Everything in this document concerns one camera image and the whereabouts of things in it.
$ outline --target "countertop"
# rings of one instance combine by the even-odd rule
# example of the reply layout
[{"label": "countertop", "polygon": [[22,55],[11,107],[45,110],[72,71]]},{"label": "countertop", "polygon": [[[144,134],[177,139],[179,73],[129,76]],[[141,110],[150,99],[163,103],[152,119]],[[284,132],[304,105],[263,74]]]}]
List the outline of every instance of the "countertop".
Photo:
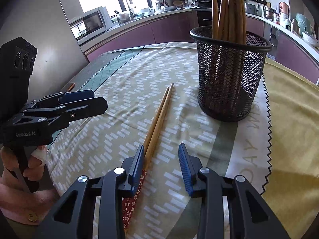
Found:
[{"label": "countertop", "polygon": [[[90,41],[86,42],[85,44],[81,45],[80,48],[83,52],[89,50],[96,44],[100,43],[101,41],[116,35],[117,33],[120,33],[122,31],[125,31],[126,29],[132,28],[136,25],[142,24],[147,21],[152,21],[156,18],[162,18],[168,15],[176,14],[176,13],[182,13],[182,12],[190,12],[190,11],[211,11],[211,9],[202,9],[202,8],[188,8],[188,9],[183,9],[183,10],[175,10],[175,11],[169,11],[169,12],[161,12],[161,13],[156,13],[153,15],[145,16],[141,19],[136,19],[133,21],[130,21],[128,23],[122,24],[120,26],[115,26],[111,28],[109,31],[100,34],[99,36],[95,37],[94,39],[91,39]],[[307,51],[319,64],[319,51],[312,47],[311,45],[307,44],[300,36],[292,33],[291,31],[283,28],[282,26],[267,20],[265,18],[252,15],[252,14],[246,14],[247,17],[255,18],[260,21],[264,21],[265,23],[268,23],[272,25],[273,27],[277,28],[278,30],[282,31],[285,33],[287,36],[289,36],[291,39],[293,39],[297,44],[299,44],[300,47],[304,48],[305,51]]]}]

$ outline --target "red patterned chopstick handle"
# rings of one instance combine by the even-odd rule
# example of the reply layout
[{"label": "red patterned chopstick handle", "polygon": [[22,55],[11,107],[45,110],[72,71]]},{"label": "red patterned chopstick handle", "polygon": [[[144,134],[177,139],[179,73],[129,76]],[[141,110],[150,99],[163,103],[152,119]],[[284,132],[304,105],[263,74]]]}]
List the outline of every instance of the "red patterned chopstick handle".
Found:
[{"label": "red patterned chopstick handle", "polygon": [[123,211],[122,217],[123,217],[124,229],[128,229],[128,227],[129,227],[131,216],[132,216],[132,213],[134,211],[135,204],[136,204],[136,201],[138,199],[138,195],[141,192],[143,182],[144,182],[144,177],[146,176],[146,173],[147,173],[147,171],[142,170],[140,183],[138,185],[138,190],[137,190],[135,196],[132,198],[124,198],[122,200],[122,211]]}]

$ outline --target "basket base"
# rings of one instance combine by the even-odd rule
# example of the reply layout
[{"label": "basket base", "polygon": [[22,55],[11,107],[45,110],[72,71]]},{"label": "basket base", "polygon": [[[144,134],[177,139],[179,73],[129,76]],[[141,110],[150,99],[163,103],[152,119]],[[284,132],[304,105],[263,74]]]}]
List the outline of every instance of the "basket base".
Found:
[{"label": "basket base", "polygon": [[205,108],[201,104],[201,102],[199,100],[199,94],[197,95],[197,101],[198,101],[198,104],[199,104],[200,108],[202,109],[202,111],[206,115],[212,117],[213,119],[220,120],[220,121],[223,121],[223,122],[236,122],[236,121],[243,120],[245,117],[247,117],[247,115],[250,113],[250,110],[251,110],[251,108],[250,108],[249,111],[245,115],[243,115],[241,117],[236,117],[236,116],[233,116],[233,115],[220,114],[218,112],[215,112],[213,110]]}]

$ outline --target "basket rim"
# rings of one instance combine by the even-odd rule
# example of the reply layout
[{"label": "basket rim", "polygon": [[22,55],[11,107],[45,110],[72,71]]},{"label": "basket rim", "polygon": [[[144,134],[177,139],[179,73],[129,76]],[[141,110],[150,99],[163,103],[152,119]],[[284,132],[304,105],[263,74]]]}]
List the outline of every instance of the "basket rim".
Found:
[{"label": "basket rim", "polygon": [[248,34],[255,36],[259,39],[261,39],[262,41],[267,43],[267,46],[251,46],[251,45],[242,45],[242,44],[238,44],[238,43],[233,43],[233,42],[229,42],[229,41],[223,41],[223,40],[219,40],[219,39],[213,39],[210,37],[205,37],[205,36],[201,36],[196,34],[196,31],[200,30],[200,29],[205,29],[205,28],[212,28],[212,26],[202,26],[202,27],[197,27],[197,28],[193,28],[189,33],[192,39],[197,40],[197,41],[202,41],[208,44],[212,44],[212,45],[218,45],[218,46],[223,46],[223,47],[230,47],[233,49],[239,49],[239,50],[245,50],[245,51],[250,51],[250,52],[259,52],[259,53],[267,53],[270,52],[272,50],[272,45],[269,41],[267,41],[265,38],[260,37],[259,35],[252,33],[250,31],[247,31]]}]

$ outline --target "zigzag edge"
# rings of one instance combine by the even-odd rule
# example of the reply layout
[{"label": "zigzag edge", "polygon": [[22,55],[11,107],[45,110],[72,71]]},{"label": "zigzag edge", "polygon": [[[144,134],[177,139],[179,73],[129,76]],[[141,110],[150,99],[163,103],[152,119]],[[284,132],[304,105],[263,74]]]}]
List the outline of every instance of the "zigzag edge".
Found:
[{"label": "zigzag edge", "polygon": [[262,74],[262,80],[263,80],[264,89],[265,89],[265,92],[266,92],[266,100],[267,100],[266,103],[267,103],[267,108],[268,108],[268,110],[267,110],[268,116],[267,116],[267,117],[268,117],[268,119],[269,119],[269,121],[268,121],[268,124],[269,124],[269,127],[268,127],[268,129],[269,129],[269,133],[268,133],[268,136],[269,136],[269,139],[268,139],[269,146],[267,147],[267,148],[268,148],[268,151],[269,151],[269,153],[267,154],[267,156],[268,156],[268,158],[269,158],[269,160],[267,161],[267,163],[269,163],[269,167],[268,167],[269,173],[265,176],[266,183],[262,186],[263,192],[262,192],[260,195],[262,195],[262,194],[264,194],[264,193],[266,192],[265,186],[269,183],[269,181],[268,181],[268,176],[271,175],[271,173],[272,173],[272,170],[271,170],[272,164],[270,163],[270,161],[272,160],[271,157],[270,157],[270,154],[272,153],[272,152],[270,151],[270,147],[272,146],[272,143],[271,143],[271,141],[270,141],[270,140],[272,140],[272,136],[271,136],[271,133],[272,133],[272,131],[271,131],[271,127],[272,127],[271,121],[272,121],[272,120],[270,119],[271,114],[270,114],[270,105],[269,105],[269,99],[268,99],[269,96],[268,96],[268,90],[267,90],[267,87],[266,87],[266,81],[265,81],[264,74]]}]

